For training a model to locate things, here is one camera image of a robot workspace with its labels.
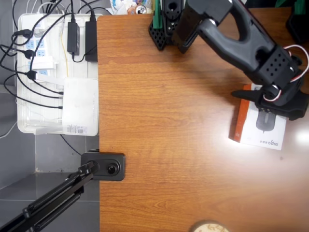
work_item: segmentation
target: white power strip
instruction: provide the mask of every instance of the white power strip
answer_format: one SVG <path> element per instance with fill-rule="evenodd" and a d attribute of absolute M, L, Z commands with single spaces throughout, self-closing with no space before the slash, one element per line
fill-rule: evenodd
<path fill-rule="evenodd" d="M 35 22 L 38 21 L 41 17 L 42 17 L 41 14 L 25 15 L 24 20 L 22 20 L 22 28 L 31 30 L 33 28 Z M 44 20 L 36 26 L 36 30 L 43 30 L 43 31 L 46 30 Z M 43 38 L 43 40 L 40 42 L 41 37 L 42 37 L 42 33 L 39 36 L 36 36 L 36 34 L 34 34 L 34 36 L 25 45 L 25 50 L 32 50 L 32 51 L 34 51 L 37 48 L 37 46 L 39 46 L 39 49 L 36 53 L 35 60 L 38 60 L 37 57 L 50 56 L 50 53 L 48 51 L 48 46 L 46 46 L 46 44 L 48 44 L 47 37 L 45 36 Z M 51 68 L 46 67 L 46 69 L 45 69 L 44 64 L 45 64 L 44 62 L 43 63 L 40 62 L 40 68 L 39 68 L 40 70 L 38 70 L 37 65 L 32 64 L 33 65 L 32 69 L 35 70 L 35 71 L 38 71 L 40 74 L 50 76 L 51 73 L 50 73 L 49 69 L 51 69 Z"/>

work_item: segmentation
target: white cable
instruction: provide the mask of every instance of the white cable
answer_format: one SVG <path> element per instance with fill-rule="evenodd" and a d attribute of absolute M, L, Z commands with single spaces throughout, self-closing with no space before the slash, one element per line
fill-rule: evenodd
<path fill-rule="evenodd" d="M 56 24 L 55 24 L 55 26 L 56 25 L 58 25 L 58 24 L 60 24 L 60 23 L 62 23 L 63 25 L 64 25 L 64 23 L 65 23 L 65 18 L 63 18 L 62 20 L 60 20 L 59 22 L 57 22 Z M 33 32 L 33 34 L 36 36 L 36 37 L 42 37 L 43 36 L 43 34 L 49 29 L 50 27 L 46 27 L 46 28 L 44 28 L 44 29 L 35 29 L 34 30 L 34 32 Z"/>
<path fill-rule="evenodd" d="M 45 120 L 47 120 L 47 121 L 54 121 L 54 120 L 60 120 L 60 119 L 62 119 L 61 117 L 57 117 L 57 118 L 46 118 L 46 117 L 44 117 L 43 115 L 41 115 L 41 114 L 39 114 L 39 113 L 37 113 L 37 112 L 31 111 L 30 108 L 29 108 L 26 104 L 18 103 L 17 98 L 15 99 L 15 102 L 16 102 L 17 105 L 25 106 L 25 107 L 29 110 L 30 113 L 35 114 L 35 115 L 39 115 L 39 116 L 41 116 L 42 118 L 44 118 Z"/>
<path fill-rule="evenodd" d="M 32 10 L 31 10 L 31 14 L 33 14 L 33 11 L 34 11 L 34 8 L 35 8 L 35 5 L 37 4 L 37 2 L 38 2 L 38 0 L 35 0 L 33 7 L 32 7 Z"/>
<path fill-rule="evenodd" d="M 30 0 L 28 0 L 28 1 L 27 1 L 27 6 L 26 6 L 26 14 L 28 14 L 29 2 L 30 2 Z"/>
<path fill-rule="evenodd" d="M 293 45 L 290 45 L 290 46 L 287 46 L 287 47 L 284 47 L 284 49 L 289 49 L 289 48 L 291 48 L 291 47 L 298 47 L 298 48 L 300 48 L 301 50 L 303 50 L 303 52 L 306 54 L 306 57 L 307 57 L 307 68 L 299 75 L 299 76 L 296 76 L 296 77 L 294 77 L 290 82 L 294 82 L 294 81 L 297 81 L 297 80 L 299 80 L 300 78 L 302 78 L 305 74 L 306 74 L 306 72 L 309 70 L 309 54 L 308 54 L 308 52 L 302 47 L 302 46 L 300 46 L 300 45 L 297 45 L 297 44 L 293 44 Z"/>
<path fill-rule="evenodd" d="M 17 122 L 15 122 L 15 123 L 12 125 L 12 127 L 9 129 L 8 132 L 6 132 L 5 134 L 1 135 L 1 136 L 0 136 L 0 139 L 3 139 L 3 138 L 5 138 L 6 136 L 8 136 L 8 135 L 11 133 L 11 131 L 13 130 L 13 128 L 14 128 L 14 126 L 15 126 L 16 124 L 17 124 Z"/>
<path fill-rule="evenodd" d="M 265 101 L 267 101 L 267 102 L 275 102 L 276 100 L 278 100 L 279 99 L 279 97 L 281 96 L 281 93 L 282 93 L 282 90 L 281 89 L 279 89 L 277 86 L 275 86 L 275 85 L 272 85 L 274 88 L 276 88 L 277 90 L 279 90 L 279 92 L 278 92 L 278 95 L 274 98 L 274 99 L 267 99 L 266 97 L 265 97 L 265 94 L 263 95 L 263 98 L 264 98 L 264 100 Z"/>
<path fill-rule="evenodd" d="M 56 2 L 44 2 L 43 4 L 41 4 L 38 8 L 38 11 L 37 11 L 37 14 L 40 13 L 40 9 L 44 6 L 44 5 L 48 5 L 48 4 L 52 4 L 52 5 L 56 5 L 57 3 Z M 59 5 L 63 8 L 63 9 L 66 9 L 66 7 L 62 4 L 62 3 L 59 3 Z"/>

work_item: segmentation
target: black cable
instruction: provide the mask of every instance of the black cable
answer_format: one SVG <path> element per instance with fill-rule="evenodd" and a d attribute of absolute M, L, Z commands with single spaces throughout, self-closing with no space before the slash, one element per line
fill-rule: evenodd
<path fill-rule="evenodd" d="M 16 60 L 16 62 L 15 62 L 15 70 L 17 70 L 17 60 Z M 46 97 L 46 98 L 60 99 L 60 97 L 48 96 L 48 95 L 45 95 L 45 94 L 41 94 L 41 93 L 39 93 L 39 92 L 37 92 L 37 91 L 34 91 L 33 89 L 29 88 L 29 87 L 20 79 L 20 77 L 19 77 L 18 74 L 17 74 L 17 79 L 20 81 L 20 83 L 21 83 L 26 89 L 30 90 L 30 91 L 33 92 L 33 93 L 36 93 L 36 94 L 38 94 L 38 95 L 40 95 L 40 96 L 42 96 L 42 97 Z"/>
<path fill-rule="evenodd" d="M 74 53 L 72 54 L 72 60 L 75 62 L 75 63 L 80 63 L 82 62 L 84 59 L 85 59 L 85 56 L 88 55 L 90 52 L 92 52 L 93 49 L 95 49 L 97 46 L 94 46 L 93 48 L 91 48 L 88 52 L 86 52 L 84 55 L 83 55 L 83 58 L 80 60 L 80 61 L 75 61 L 74 58 L 75 58 L 75 55 Z"/>
<path fill-rule="evenodd" d="M 34 104 L 34 105 L 38 105 L 38 106 L 42 106 L 42 107 L 46 107 L 46 108 L 51 108 L 51 109 L 62 109 L 62 108 L 63 108 L 62 106 L 48 106 L 48 105 L 42 105 L 42 104 L 39 104 L 39 103 L 35 103 L 35 102 L 29 101 L 29 100 L 27 100 L 27 99 L 21 98 L 21 97 L 17 96 L 16 94 L 12 93 L 12 92 L 7 88 L 6 82 L 7 82 L 10 78 L 12 78 L 13 76 L 15 76 L 15 75 L 16 75 L 15 73 L 12 74 L 12 75 L 9 76 L 8 78 L 6 78 L 5 81 L 4 81 L 4 83 L 3 83 L 4 88 L 5 88 L 11 95 L 13 95 L 14 97 L 16 97 L 16 98 L 18 98 L 18 99 L 21 99 L 21 100 L 24 100 L 24 101 L 29 102 L 29 103 L 31 103 L 31 104 Z"/>
<path fill-rule="evenodd" d="M 51 8 L 52 8 L 52 4 L 47 4 L 47 8 L 46 8 L 46 13 L 50 13 L 51 12 Z"/>
<path fill-rule="evenodd" d="M 15 25 L 16 29 L 18 30 L 18 26 L 17 26 L 16 20 L 15 20 L 15 15 L 14 15 L 14 9 L 15 9 L 16 2 L 17 2 L 17 0 L 15 0 L 14 3 L 13 3 L 12 17 L 13 17 L 14 25 Z"/>
<path fill-rule="evenodd" d="M 41 4 L 43 4 L 42 0 L 41 0 Z M 42 9 L 43 9 L 43 13 L 45 13 L 44 6 L 42 6 Z"/>
<path fill-rule="evenodd" d="M 52 7 L 51 12 L 54 11 L 54 9 L 58 6 L 59 3 L 61 3 L 61 1 L 62 1 L 62 0 L 59 0 L 59 1 Z M 32 30 L 30 31 L 30 34 L 27 34 L 27 40 L 26 40 L 24 43 L 21 43 L 21 44 L 20 44 L 20 43 L 16 43 L 16 42 L 15 42 L 15 40 L 16 40 L 16 38 L 17 38 L 17 36 L 18 36 L 18 31 L 17 31 L 17 32 L 14 32 L 14 34 L 11 36 L 12 42 L 13 42 L 15 45 L 18 45 L 18 46 L 26 45 L 26 44 L 30 41 L 30 39 L 32 38 L 36 26 L 37 26 L 43 19 L 45 19 L 46 17 L 48 17 L 48 16 L 51 14 L 51 12 L 49 12 L 49 13 L 46 14 L 46 15 L 44 15 L 42 18 L 40 18 L 40 19 L 34 24 Z"/>
<path fill-rule="evenodd" d="M 2 62 L 3 62 L 4 58 L 9 54 L 9 52 L 10 52 L 10 50 L 11 50 L 12 47 L 13 47 L 13 43 L 11 43 L 11 45 L 10 45 L 9 48 L 8 48 L 8 50 L 6 50 L 6 52 L 4 53 L 3 57 L 1 58 L 1 60 L 0 60 L 0 67 L 6 69 L 6 70 L 8 70 L 8 71 L 14 72 L 14 73 L 20 73 L 20 74 L 26 75 L 25 72 L 19 72 L 19 71 L 10 69 L 10 68 L 5 67 L 5 66 L 2 65 Z"/>
<path fill-rule="evenodd" d="M 65 11 L 65 15 L 67 14 L 67 12 L 68 12 L 68 9 L 69 9 L 69 7 L 71 6 L 71 3 L 67 6 L 67 8 L 66 8 L 66 11 Z"/>
<path fill-rule="evenodd" d="M 0 46 L 0 50 L 3 52 L 3 53 L 5 53 L 6 51 Z M 7 54 L 7 56 L 9 56 L 9 57 L 13 57 L 13 56 L 16 56 L 17 55 L 17 52 L 16 53 L 14 53 L 14 54 Z"/>
<path fill-rule="evenodd" d="M 82 156 L 81 153 L 79 153 L 77 150 L 75 150 L 75 149 L 68 143 L 68 141 L 63 137 L 62 134 L 61 134 L 60 136 L 61 136 L 61 138 L 66 142 L 66 144 L 67 144 L 73 151 L 75 151 L 77 154 L 79 154 L 80 156 Z"/>
<path fill-rule="evenodd" d="M 0 47 L 1 47 L 2 51 L 3 51 L 2 47 L 5 47 L 5 48 L 8 48 L 8 49 L 16 51 L 16 52 L 25 52 L 24 50 L 20 50 L 20 49 L 14 48 L 14 47 L 9 47 L 9 46 L 4 45 L 4 44 L 0 44 Z"/>
<path fill-rule="evenodd" d="M 52 93 L 56 93 L 56 94 L 63 95 L 63 92 L 53 91 L 53 90 L 51 90 L 51 89 L 49 89 L 49 88 L 47 88 L 47 87 L 41 85 L 41 84 L 40 84 L 39 82 L 37 82 L 36 80 L 32 80 L 32 81 L 33 81 L 34 83 L 36 83 L 37 85 L 41 86 L 42 88 L 45 88 L 46 90 L 48 90 L 48 91 L 50 91 L 50 92 L 52 92 Z"/>
<path fill-rule="evenodd" d="M 100 0 L 94 0 L 94 1 L 89 2 L 88 4 L 90 5 L 90 4 L 95 3 L 95 2 L 97 2 L 97 1 L 100 1 Z M 87 6 L 87 5 L 85 4 L 84 6 L 82 6 L 82 7 L 78 10 L 77 13 L 79 14 L 79 12 L 80 12 L 85 6 Z"/>
<path fill-rule="evenodd" d="M 92 7 L 90 6 L 90 4 L 88 3 L 88 2 L 86 2 L 85 0 L 81 0 L 83 3 L 85 3 L 88 7 L 89 7 L 89 9 L 90 9 L 90 11 L 91 11 L 91 14 L 92 15 L 94 15 L 95 14 L 95 12 L 93 11 L 93 9 L 92 9 Z"/>
<path fill-rule="evenodd" d="M 71 14 L 72 14 L 72 18 L 74 18 L 74 6 L 73 6 L 73 0 L 71 0 Z"/>
<path fill-rule="evenodd" d="M 105 10 L 108 14 L 112 15 L 112 14 L 111 14 L 108 10 L 106 10 L 106 8 L 104 8 L 104 7 L 99 7 L 99 6 L 98 6 L 98 7 L 92 8 L 92 10 L 96 10 L 96 9 L 103 9 L 103 10 Z"/>

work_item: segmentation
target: white box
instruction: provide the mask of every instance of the white box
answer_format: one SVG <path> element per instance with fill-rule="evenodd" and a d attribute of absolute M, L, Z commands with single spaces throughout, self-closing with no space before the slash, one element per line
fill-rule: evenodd
<path fill-rule="evenodd" d="M 98 133 L 98 80 L 64 79 L 62 132 L 96 136 Z"/>
<path fill-rule="evenodd" d="M 34 57 L 32 69 L 33 70 L 56 69 L 56 65 L 54 64 L 52 56 Z"/>
<path fill-rule="evenodd" d="M 244 89 L 257 90 L 260 87 L 251 84 Z M 285 125 L 285 117 L 258 110 L 254 102 L 241 100 L 234 140 L 241 144 L 281 150 Z"/>

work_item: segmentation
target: plug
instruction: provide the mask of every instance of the plug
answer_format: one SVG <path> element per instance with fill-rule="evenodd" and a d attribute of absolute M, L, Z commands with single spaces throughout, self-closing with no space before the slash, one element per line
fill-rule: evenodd
<path fill-rule="evenodd" d="M 79 55 L 80 28 L 72 17 L 68 23 L 68 49 L 70 54 Z"/>
<path fill-rule="evenodd" d="M 22 35 L 25 38 L 30 39 L 32 37 L 32 32 L 29 29 L 24 29 L 24 30 L 19 30 L 19 31 L 14 32 L 13 35 L 15 36 Z"/>
<path fill-rule="evenodd" d="M 26 73 L 26 76 L 28 77 L 28 79 L 30 80 L 35 80 L 35 76 L 36 76 L 37 72 L 34 70 L 28 71 Z"/>
<path fill-rule="evenodd" d="M 35 56 L 35 53 L 32 50 L 22 51 L 22 53 L 24 53 L 24 55 L 27 59 L 31 59 L 31 57 Z"/>
<path fill-rule="evenodd" d="M 90 22 L 96 22 L 96 21 L 97 21 L 96 20 L 96 15 L 93 12 L 91 12 Z"/>

